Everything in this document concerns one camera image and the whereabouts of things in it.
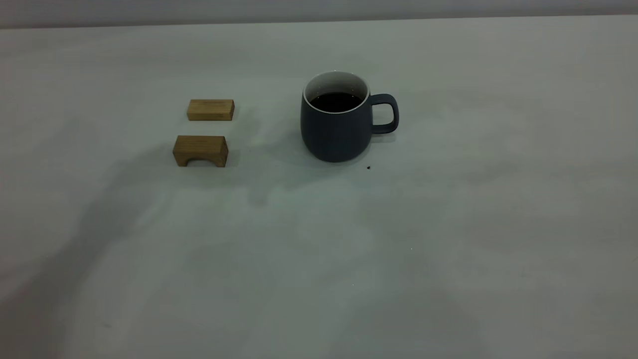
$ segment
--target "mug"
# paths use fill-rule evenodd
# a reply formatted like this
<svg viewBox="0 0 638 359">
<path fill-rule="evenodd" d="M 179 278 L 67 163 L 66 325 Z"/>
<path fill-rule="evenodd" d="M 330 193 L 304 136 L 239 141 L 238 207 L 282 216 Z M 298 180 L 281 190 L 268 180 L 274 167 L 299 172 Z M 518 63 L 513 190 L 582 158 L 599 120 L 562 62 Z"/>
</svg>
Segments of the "mug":
<svg viewBox="0 0 638 359">
<path fill-rule="evenodd" d="M 341 112 L 315 107 L 319 96 L 345 93 L 356 96 L 361 103 Z M 387 103 L 394 119 L 385 125 L 372 124 L 372 106 Z M 373 134 L 389 134 L 399 125 L 399 107 L 388 94 L 370 96 L 366 81 L 353 73 L 330 71 L 313 77 L 304 87 L 301 101 L 301 137 L 310 152 L 327 162 L 342 162 L 359 156 L 370 143 Z"/>
</svg>

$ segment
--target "mug handle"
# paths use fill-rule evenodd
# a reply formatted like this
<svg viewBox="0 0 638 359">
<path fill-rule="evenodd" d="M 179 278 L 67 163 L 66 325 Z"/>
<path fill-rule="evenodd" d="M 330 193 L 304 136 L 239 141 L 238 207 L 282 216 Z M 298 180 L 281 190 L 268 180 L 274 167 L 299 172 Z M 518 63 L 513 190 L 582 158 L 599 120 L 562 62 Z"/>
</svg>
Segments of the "mug handle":
<svg viewBox="0 0 638 359">
<path fill-rule="evenodd" d="M 397 105 L 397 100 L 387 93 L 382 93 L 379 95 L 370 96 L 370 104 L 380 105 L 382 103 L 387 103 L 392 106 L 392 113 L 394 113 L 394 119 L 390 123 L 386 123 L 385 125 L 372 125 L 372 133 L 373 134 L 389 134 L 390 132 L 397 129 L 399 126 L 399 106 Z"/>
</svg>

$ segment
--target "white table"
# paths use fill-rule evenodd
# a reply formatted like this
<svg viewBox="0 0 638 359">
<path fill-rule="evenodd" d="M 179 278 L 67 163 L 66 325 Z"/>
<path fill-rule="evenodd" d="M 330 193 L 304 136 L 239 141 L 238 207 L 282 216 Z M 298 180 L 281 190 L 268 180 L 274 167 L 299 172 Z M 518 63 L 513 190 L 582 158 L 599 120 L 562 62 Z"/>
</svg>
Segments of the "white table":
<svg viewBox="0 0 638 359">
<path fill-rule="evenodd" d="M 635 357 L 637 34 L 0 31 L 0 357 Z M 344 164 L 299 135 L 300 91 L 331 69 L 401 111 Z M 190 123 L 191 98 L 235 117 Z M 228 167 L 176 166 L 177 135 L 225 135 Z"/>
</svg>

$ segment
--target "rectangular wooden block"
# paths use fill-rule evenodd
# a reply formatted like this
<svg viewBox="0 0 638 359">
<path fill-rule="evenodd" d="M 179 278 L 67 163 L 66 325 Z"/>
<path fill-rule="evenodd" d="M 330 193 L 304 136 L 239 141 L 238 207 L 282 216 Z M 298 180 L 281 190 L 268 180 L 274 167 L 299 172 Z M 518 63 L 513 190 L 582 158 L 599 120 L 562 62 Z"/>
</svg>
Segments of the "rectangular wooden block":
<svg viewBox="0 0 638 359">
<path fill-rule="evenodd" d="M 230 121 L 233 112 L 233 100 L 191 100 L 186 115 L 190 121 Z"/>
<path fill-rule="evenodd" d="M 217 167 L 226 167 L 228 146 L 224 136 L 177 136 L 173 156 L 180 167 L 190 160 L 209 160 Z"/>
</svg>

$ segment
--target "dark liquid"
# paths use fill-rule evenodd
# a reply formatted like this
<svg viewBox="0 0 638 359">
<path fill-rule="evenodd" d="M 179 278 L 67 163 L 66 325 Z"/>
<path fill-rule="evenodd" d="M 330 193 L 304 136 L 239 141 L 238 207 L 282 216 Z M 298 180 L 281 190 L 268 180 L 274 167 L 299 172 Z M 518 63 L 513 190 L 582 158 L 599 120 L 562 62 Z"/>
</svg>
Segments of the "dark liquid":
<svg viewBox="0 0 638 359">
<path fill-rule="evenodd" d="M 354 109 L 363 102 L 359 97 L 345 92 L 326 93 L 315 97 L 310 104 L 325 112 L 345 112 Z"/>
</svg>

